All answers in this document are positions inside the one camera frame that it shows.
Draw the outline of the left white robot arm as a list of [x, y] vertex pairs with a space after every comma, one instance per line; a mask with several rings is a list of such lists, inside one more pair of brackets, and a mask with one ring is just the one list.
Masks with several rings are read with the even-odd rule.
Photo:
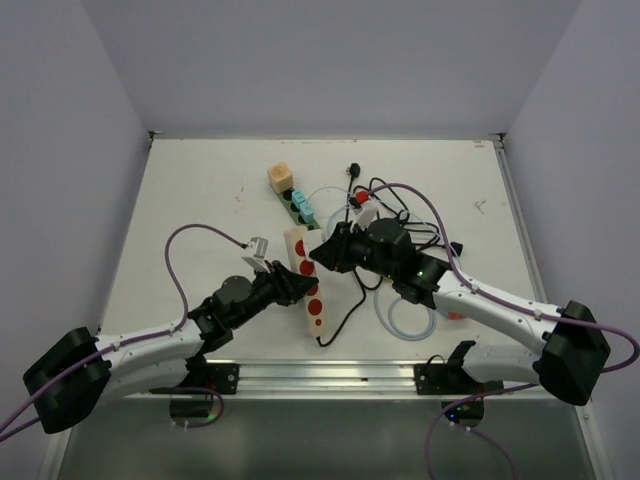
[[205, 355], [232, 341], [235, 330], [272, 304], [289, 307], [318, 284], [275, 261], [254, 279], [227, 278], [185, 318], [130, 334], [96, 336], [85, 327], [65, 334], [24, 374], [47, 434], [86, 419], [112, 399], [161, 389], [206, 387]]

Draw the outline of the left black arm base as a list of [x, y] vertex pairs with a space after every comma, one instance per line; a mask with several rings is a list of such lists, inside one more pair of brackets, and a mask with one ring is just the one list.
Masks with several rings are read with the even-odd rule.
[[152, 394], [207, 394], [214, 391], [221, 395], [235, 395], [240, 379], [240, 365], [237, 363], [206, 362], [189, 371], [176, 387], [151, 390]]

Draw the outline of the beige red power strip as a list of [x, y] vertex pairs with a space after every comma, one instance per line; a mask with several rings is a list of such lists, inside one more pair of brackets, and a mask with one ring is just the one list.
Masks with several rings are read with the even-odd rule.
[[291, 270], [306, 281], [306, 292], [301, 302], [309, 334], [312, 338], [322, 337], [327, 332], [328, 310], [322, 296], [316, 263], [309, 256], [314, 242], [321, 239], [320, 233], [294, 226], [285, 230], [283, 237]]

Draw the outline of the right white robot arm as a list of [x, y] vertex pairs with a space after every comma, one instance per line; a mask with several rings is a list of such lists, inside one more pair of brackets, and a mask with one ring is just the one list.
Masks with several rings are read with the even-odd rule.
[[412, 304], [460, 314], [512, 339], [506, 346], [471, 342], [445, 369], [447, 384], [457, 392], [478, 383], [523, 382], [583, 406], [611, 353], [588, 307], [529, 301], [466, 277], [453, 262], [418, 251], [391, 218], [366, 228], [340, 222], [309, 256], [331, 271], [361, 268], [385, 277]]

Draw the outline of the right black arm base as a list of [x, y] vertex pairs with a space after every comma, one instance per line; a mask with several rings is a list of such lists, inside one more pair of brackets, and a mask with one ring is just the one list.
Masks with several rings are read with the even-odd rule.
[[418, 395], [472, 395], [504, 387], [502, 381], [479, 382], [463, 368], [463, 358], [451, 357], [444, 363], [429, 359], [413, 367], [415, 390]]

